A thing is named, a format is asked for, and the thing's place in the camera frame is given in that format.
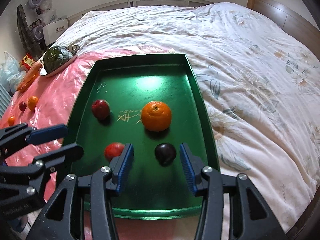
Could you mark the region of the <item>small dark red fruit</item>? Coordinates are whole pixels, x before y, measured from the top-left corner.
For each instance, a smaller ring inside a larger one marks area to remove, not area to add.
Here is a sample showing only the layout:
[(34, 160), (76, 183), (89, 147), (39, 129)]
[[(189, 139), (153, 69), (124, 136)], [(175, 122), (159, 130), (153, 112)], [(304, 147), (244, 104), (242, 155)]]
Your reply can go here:
[(26, 104), (26, 102), (24, 102), (24, 101), (21, 101), (20, 103), (19, 103), (19, 110), (20, 111), (25, 111), (25, 109), (27, 108), (27, 104)]

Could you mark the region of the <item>orange carrot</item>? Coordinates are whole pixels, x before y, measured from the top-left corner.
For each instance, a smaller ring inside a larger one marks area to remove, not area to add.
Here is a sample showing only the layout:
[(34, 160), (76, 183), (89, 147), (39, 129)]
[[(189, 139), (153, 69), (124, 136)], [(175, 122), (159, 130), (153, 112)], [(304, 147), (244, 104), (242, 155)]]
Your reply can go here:
[(38, 74), (41, 66), (42, 66), (42, 63), (40, 61), (36, 61), (32, 65), (29, 72), (27, 72), (27, 74), (24, 76), (22, 81), (19, 83), (16, 90), (21, 90), (36, 74)]

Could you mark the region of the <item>red apple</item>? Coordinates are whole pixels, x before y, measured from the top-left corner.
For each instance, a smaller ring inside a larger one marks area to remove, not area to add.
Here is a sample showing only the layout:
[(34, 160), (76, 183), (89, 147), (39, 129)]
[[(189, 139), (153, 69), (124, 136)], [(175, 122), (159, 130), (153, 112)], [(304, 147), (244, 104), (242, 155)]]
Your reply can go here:
[(106, 119), (110, 115), (110, 107), (106, 100), (95, 100), (91, 105), (91, 111), (95, 118)]

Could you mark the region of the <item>plaid cloth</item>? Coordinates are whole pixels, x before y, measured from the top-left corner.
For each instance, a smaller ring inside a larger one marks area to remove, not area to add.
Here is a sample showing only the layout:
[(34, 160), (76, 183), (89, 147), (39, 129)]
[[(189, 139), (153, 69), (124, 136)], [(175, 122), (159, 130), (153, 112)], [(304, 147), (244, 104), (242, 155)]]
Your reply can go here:
[(32, 35), (21, 4), (17, 6), (17, 29), (25, 53), (29, 53), (31, 57), (37, 61), (42, 55), (42, 50)]

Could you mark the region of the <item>red tomato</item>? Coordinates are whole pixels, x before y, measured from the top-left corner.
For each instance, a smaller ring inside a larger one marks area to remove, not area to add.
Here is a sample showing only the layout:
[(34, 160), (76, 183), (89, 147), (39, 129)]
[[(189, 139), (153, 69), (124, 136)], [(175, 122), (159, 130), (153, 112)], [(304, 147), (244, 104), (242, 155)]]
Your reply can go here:
[(121, 155), (125, 145), (120, 142), (113, 142), (106, 146), (104, 149), (104, 156), (107, 161), (111, 161), (113, 158)]

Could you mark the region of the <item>translucent plastic bag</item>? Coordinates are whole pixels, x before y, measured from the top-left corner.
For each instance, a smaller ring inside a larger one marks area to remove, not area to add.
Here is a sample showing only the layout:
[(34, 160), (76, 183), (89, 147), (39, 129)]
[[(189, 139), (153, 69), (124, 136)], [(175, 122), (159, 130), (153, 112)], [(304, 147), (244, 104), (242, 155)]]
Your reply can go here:
[(5, 62), (1, 64), (1, 85), (10, 94), (13, 95), (17, 86), (26, 75), (18, 61), (7, 51), (4, 52)]

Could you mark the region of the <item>light blue radiator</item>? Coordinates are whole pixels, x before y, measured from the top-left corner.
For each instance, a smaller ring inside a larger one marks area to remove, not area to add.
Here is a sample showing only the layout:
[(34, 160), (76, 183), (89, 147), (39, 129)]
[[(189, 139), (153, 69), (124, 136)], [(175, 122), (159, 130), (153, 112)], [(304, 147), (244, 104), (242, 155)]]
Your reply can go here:
[(0, 85), (0, 117), (2, 118), (3, 114), (7, 110), (9, 103), (11, 102), (10, 94), (5, 90), (5, 88)]

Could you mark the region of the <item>white cardboard box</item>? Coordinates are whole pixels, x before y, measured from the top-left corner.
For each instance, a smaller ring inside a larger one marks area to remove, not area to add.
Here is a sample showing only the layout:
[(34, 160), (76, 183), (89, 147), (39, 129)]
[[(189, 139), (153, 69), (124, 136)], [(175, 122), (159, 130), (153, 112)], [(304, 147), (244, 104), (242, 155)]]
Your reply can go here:
[(68, 29), (68, 20), (58, 20), (43, 27), (42, 32), (46, 46), (53, 44)]

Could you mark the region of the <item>pink plastic sheet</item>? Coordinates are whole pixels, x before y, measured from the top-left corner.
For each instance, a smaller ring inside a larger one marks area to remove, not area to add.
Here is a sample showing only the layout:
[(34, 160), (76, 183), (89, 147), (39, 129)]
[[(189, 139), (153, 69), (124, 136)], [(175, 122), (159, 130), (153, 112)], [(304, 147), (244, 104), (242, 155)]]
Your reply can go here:
[[(26, 122), (37, 128), (65, 124), (79, 90), (95, 61), (111, 57), (167, 52), (166, 49), (137, 47), (84, 53), (62, 73), (54, 77), (38, 77), (24, 93), (15, 93), (1, 118), (1, 128), (8, 126), (10, 116), (15, 117), (15, 124)], [(33, 95), (39, 98), (35, 111), (32, 112), (28, 107), (25, 111), (20, 111), (19, 103), (24, 101), (27, 104)], [(116, 225), (120, 239), (193, 239), (198, 220), (197, 217), (172, 220), (118, 218)]]

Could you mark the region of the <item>floral white bedsheet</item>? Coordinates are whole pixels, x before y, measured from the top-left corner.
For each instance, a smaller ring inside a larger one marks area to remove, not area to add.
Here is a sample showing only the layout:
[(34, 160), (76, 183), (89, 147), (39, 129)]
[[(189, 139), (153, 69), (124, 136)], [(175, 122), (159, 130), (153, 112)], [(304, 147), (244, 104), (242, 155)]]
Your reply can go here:
[(187, 55), (221, 170), (247, 171), (285, 232), (319, 188), (319, 61), (234, 3), (90, 11), (56, 41), (82, 52), (157, 47)]

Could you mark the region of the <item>orange plate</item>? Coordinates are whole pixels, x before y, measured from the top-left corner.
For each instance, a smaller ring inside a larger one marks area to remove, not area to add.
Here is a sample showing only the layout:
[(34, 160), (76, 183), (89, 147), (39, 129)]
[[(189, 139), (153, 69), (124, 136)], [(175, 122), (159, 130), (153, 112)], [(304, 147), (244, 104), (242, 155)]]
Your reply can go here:
[(42, 63), (35, 62), (19, 83), (16, 90), (22, 92), (25, 91), (35, 81), (35, 79), (39, 77), (41, 67)]

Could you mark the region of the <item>wooden headboard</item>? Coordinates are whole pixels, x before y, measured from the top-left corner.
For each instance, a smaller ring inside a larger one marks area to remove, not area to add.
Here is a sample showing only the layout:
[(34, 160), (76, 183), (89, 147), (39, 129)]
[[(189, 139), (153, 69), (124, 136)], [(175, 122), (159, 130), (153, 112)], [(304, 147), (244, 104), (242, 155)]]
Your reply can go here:
[(319, 58), (319, 30), (298, 13), (274, 0), (247, 0), (247, 7), (272, 20)]

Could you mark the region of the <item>large orange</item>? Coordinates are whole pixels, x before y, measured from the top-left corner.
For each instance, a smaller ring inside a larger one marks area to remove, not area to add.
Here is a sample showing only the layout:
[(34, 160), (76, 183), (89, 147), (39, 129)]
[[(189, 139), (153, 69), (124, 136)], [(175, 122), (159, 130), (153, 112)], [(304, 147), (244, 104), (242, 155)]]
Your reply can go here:
[(140, 119), (148, 131), (161, 132), (171, 124), (171, 109), (164, 102), (150, 101), (143, 107)]

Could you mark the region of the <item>dark purple plum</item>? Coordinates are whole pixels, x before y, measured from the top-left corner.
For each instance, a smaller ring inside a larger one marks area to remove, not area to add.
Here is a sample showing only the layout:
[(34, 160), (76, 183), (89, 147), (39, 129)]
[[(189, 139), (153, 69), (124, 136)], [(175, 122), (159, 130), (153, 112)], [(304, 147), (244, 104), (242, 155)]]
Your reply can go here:
[(176, 149), (170, 143), (161, 143), (155, 147), (155, 158), (161, 166), (169, 166), (176, 158)]

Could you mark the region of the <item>small orange middle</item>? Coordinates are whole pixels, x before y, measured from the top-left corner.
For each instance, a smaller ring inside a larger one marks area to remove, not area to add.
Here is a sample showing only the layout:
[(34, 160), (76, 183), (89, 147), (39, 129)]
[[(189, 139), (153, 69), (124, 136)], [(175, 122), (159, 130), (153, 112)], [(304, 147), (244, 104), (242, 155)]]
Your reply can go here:
[(9, 125), (9, 126), (13, 126), (14, 123), (15, 123), (15, 117), (14, 117), (14, 116), (10, 116), (10, 117), (8, 118), (8, 125)]

